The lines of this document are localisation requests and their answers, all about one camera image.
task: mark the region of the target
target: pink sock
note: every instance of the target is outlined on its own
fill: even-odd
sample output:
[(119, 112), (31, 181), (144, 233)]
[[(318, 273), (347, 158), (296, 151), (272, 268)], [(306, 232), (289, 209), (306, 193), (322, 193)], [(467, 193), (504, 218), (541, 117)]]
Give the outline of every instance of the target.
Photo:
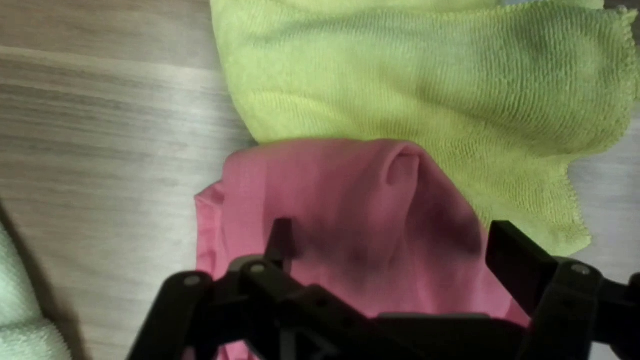
[[(487, 232), (424, 150), (411, 141), (285, 141), (234, 153), (196, 197), (198, 268), (214, 278), (264, 254), (276, 218), (295, 224), (292, 275), (367, 316), (527, 314), (485, 264)], [(227, 357), (251, 357), (229, 348)]]

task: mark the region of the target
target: microfiber towel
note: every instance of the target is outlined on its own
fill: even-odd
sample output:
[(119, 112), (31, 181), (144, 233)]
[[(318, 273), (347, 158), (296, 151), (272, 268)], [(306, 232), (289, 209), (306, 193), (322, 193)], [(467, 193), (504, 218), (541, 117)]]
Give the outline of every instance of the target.
[(512, 219), (559, 255), (591, 242), (568, 163), (628, 128), (637, 11), (337, 1), (213, 1), (229, 88), (259, 141), (413, 140), (485, 224)]
[(482, 312), (528, 322), (485, 264), (474, 209), (417, 143), (259, 145), (227, 159), (196, 206), (198, 268), (214, 278), (239, 255), (264, 254), (274, 219), (289, 218), (292, 275), (367, 316)]
[(68, 345), (52, 322), (42, 316), (35, 287), (0, 224), (0, 357), (71, 360)]

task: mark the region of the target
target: yellow-green towel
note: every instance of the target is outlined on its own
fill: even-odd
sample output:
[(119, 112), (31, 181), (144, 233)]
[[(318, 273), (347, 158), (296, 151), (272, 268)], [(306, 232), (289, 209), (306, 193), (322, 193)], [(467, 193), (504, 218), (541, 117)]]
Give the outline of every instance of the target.
[(566, 172), (628, 125), (635, 11), (594, 0), (213, 3), (231, 93), (259, 141), (415, 140), (482, 219), (512, 219), (553, 254), (591, 242)]

